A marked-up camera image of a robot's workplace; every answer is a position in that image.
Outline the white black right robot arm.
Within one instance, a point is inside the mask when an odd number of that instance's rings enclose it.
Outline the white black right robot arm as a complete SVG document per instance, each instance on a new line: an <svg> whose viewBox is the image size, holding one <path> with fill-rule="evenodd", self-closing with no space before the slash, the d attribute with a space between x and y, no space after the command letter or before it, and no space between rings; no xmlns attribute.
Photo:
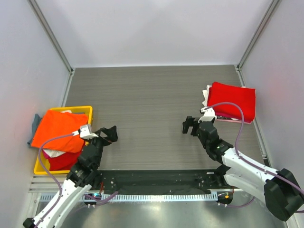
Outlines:
<svg viewBox="0 0 304 228"><path fill-rule="evenodd" d="M300 188L291 171L280 171L261 164L221 139L214 126L213 117L195 118L187 116L182 123L186 134L196 136L207 155L220 163L215 184L220 188L228 185L244 190L263 202L277 219L287 221L295 213L301 213L304 191Z"/></svg>

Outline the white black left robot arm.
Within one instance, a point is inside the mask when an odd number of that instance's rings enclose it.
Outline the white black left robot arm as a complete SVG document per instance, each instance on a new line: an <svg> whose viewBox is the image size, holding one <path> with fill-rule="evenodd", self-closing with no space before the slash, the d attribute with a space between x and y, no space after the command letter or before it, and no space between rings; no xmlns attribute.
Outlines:
<svg viewBox="0 0 304 228"><path fill-rule="evenodd" d="M59 228L77 202L89 190L97 189L101 184L101 173L98 170L102 158L104 147L118 141L117 126L111 128L101 128L92 132L90 124L81 126L78 130L51 138L39 148L42 152L43 147L54 140L65 137L79 137L89 144L84 146L77 162L73 165L66 179L62 184L50 173L42 164L44 171L55 181L58 192L44 209L34 218L27 218L23 222L25 228Z"/></svg>

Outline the folded magenta t-shirt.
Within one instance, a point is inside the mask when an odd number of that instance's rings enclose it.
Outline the folded magenta t-shirt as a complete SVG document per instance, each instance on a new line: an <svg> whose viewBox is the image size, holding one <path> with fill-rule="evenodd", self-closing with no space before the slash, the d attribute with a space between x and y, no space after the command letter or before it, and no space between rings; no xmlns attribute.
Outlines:
<svg viewBox="0 0 304 228"><path fill-rule="evenodd" d="M231 116L229 114L225 114L225 113L221 113L221 112L215 112L215 114L216 114L216 116L219 115L219 116L226 116L226 117L232 117L234 119L238 119L238 118L235 118L235 117L233 117L233 116Z"/></svg>

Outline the folded black patterned t-shirt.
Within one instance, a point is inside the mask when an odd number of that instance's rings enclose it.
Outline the folded black patterned t-shirt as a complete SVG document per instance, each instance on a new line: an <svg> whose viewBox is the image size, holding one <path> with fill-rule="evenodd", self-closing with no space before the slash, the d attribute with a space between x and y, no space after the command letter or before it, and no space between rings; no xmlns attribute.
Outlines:
<svg viewBox="0 0 304 228"><path fill-rule="evenodd" d="M217 115L217 119L220 119L220 120L235 120L235 119L232 118L232 117L219 116L219 115Z"/></svg>

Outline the yellow plastic bin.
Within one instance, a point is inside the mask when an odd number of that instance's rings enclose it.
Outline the yellow plastic bin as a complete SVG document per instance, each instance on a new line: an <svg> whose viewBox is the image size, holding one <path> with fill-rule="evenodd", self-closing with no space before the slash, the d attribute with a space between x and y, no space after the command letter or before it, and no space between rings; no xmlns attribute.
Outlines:
<svg viewBox="0 0 304 228"><path fill-rule="evenodd" d="M92 115L93 115L93 108L91 106L72 106L72 107L59 107L59 108L51 108L50 110L61 112L61 113L72 113L72 114L85 114L88 116L88 123L92 123ZM34 167L34 173L36 175L46 175L46 171L43 169L45 167L48 171L50 168L50 164L48 159L44 157L43 152L40 152L37 156L37 160ZM61 170L61 171L50 171L51 174L67 174L69 170Z"/></svg>

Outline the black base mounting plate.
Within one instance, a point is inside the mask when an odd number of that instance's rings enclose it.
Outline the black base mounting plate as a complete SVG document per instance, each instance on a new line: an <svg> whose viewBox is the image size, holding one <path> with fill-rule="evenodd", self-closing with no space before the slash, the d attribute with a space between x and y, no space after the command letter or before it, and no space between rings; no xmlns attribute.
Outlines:
<svg viewBox="0 0 304 228"><path fill-rule="evenodd" d="M106 194L195 195L231 190L213 169L202 170L104 170L94 185Z"/></svg>

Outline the dark red t-shirt in bin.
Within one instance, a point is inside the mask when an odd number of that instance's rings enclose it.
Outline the dark red t-shirt in bin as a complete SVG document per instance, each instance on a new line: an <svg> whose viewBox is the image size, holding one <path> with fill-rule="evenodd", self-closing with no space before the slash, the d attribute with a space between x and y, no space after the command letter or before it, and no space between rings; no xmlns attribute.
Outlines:
<svg viewBox="0 0 304 228"><path fill-rule="evenodd" d="M64 153L63 155L55 158L49 158L50 171L70 170L77 162L77 158L81 152L78 153Z"/></svg>

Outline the orange t-shirt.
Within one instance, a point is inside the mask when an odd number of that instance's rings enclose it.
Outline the orange t-shirt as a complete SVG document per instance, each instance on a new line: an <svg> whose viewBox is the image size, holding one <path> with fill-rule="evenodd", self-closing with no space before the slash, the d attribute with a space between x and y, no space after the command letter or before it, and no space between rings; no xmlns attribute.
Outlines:
<svg viewBox="0 0 304 228"><path fill-rule="evenodd" d="M61 113L48 110L43 116L31 143L32 147L39 148L44 142L58 136L63 138L46 143L43 148L61 152L78 153L85 142L79 136L71 136L80 126L88 123L85 114Z"/></svg>

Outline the folded pink t-shirt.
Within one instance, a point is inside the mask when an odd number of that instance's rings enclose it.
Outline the folded pink t-shirt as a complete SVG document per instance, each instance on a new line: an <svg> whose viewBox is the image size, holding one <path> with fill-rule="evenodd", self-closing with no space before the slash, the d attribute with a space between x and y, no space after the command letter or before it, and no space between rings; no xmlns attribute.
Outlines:
<svg viewBox="0 0 304 228"><path fill-rule="evenodd" d="M222 121L222 122L230 122L230 123L242 123L242 120L239 119L233 119L233 118L217 118L216 121Z"/></svg>

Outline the grey t-shirt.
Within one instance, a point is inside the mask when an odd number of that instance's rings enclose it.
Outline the grey t-shirt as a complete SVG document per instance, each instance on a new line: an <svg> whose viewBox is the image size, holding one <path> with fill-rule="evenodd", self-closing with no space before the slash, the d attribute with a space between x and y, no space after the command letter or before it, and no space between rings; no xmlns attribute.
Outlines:
<svg viewBox="0 0 304 228"><path fill-rule="evenodd" d="M32 145L35 133L36 133L38 127L39 127L39 124L40 124L41 120L42 120L42 118L40 117L39 114L34 115L34 119L33 119L32 125L31 125L31 137L27 142L27 145L28 145L29 148L32 147L31 145Z"/></svg>

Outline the right aluminium frame post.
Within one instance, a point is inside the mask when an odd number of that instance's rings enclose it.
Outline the right aluminium frame post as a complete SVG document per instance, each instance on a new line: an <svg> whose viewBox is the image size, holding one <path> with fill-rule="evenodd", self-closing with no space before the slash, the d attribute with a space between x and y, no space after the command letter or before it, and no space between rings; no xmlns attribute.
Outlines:
<svg viewBox="0 0 304 228"><path fill-rule="evenodd" d="M235 65L235 68L236 68L237 72L241 71L241 69L244 66L247 58L249 57L251 51L255 47L255 45L258 42L259 38L261 37L263 31L266 29L269 21L271 20L271 17L275 13L275 11L278 8L278 6L280 5L280 3L281 3L281 0L272 0L270 2L265 14L263 15L257 29L254 32L254 34L253 34L245 52L244 52L244 54L242 55L239 63L237 65Z"/></svg>

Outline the aluminium frame post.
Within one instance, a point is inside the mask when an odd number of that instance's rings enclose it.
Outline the aluminium frame post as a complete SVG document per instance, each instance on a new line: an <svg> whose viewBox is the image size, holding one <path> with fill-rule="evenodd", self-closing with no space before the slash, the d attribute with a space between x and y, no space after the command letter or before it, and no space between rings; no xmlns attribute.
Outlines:
<svg viewBox="0 0 304 228"><path fill-rule="evenodd" d="M235 65L235 68L236 68L237 72L241 71L241 69L244 66L247 58L249 57L251 51L255 47L255 45L258 42L259 38L261 37L263 31L266 29L269 21L271 20L271 17L275 13L275 11L278 8L278 6L280 5L280 3L281 3L281 0L272 0L270 2L265 14L263 15L257 29L254 32L254 34L253 34L245 52L244 52L244 54L242 55L239 63L237 65Z"/></svg>
<svg viewBox="0 0 304 228"><path fill-rule="evenodd" d="M60 46L53 30L51 29L46 17L44 16L40 6L38 5L36 0L27 0L28 4L32 8L34 14L36 15L38 21L40 22L44 32L46 33L47 37L49 38L51 44L53 45L55 51L57 52L58 56L60 57L61 61L63 62L64 66L68 70L69 74L73 74L73 67L70 65L62 47Z"/></svg>

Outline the left aluminium frame post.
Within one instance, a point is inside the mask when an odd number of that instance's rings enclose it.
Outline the left aluminium frame post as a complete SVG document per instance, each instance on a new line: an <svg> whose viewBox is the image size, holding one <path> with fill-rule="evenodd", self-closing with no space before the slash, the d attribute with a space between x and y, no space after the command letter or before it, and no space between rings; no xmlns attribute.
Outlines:
<svg viewBox="0 0 304 228"><path fill-rule="evenodd" d="M46 33L47 37L49 38L51 44L53 45L55 51L57 52L58 56L60 57L61 61L63 62L64 66L68 70L69 74L73 74L73 67L70 65L62 47L60 46L53 30L51 29L46 17L44 16L40 6L38 5L36 0L27 0L28 4L32 8L34 14L36 15L38 21L40 22L44 32Z"/></svg>

